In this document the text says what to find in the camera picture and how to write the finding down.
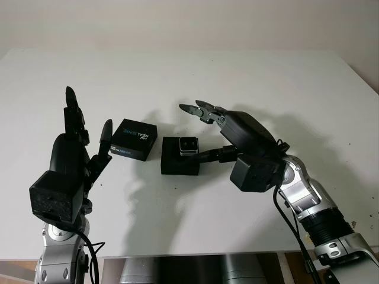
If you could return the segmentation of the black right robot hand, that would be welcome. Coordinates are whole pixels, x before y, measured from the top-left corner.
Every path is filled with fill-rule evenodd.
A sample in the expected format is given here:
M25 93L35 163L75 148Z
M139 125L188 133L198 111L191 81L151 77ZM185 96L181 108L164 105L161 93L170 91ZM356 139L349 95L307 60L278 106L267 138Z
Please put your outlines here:
M220 133L231 145L195 154L190 158L192 163L233 162L241 154L280 159L290 148L282 140L275 140L259 121L246 112L226 110L200 100L195 103L195 106L179 104L179 107L198 116L206 124L216 123L220 127Z

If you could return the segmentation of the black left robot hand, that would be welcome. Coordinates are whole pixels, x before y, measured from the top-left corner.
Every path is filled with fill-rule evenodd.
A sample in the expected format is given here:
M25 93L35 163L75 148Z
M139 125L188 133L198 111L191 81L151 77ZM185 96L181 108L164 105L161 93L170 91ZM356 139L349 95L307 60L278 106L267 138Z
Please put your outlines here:
M98 154L89 157L86 146L89 132L85 128L83 112L79 107L75 91L67 86L65 90L67 106L64 108L65 132L54 144L50 159L50 170L58 173L64 187L58 190L60 210L66 215L80 212L83 199L108 166L113 134L113 121L106 120L99 141Z

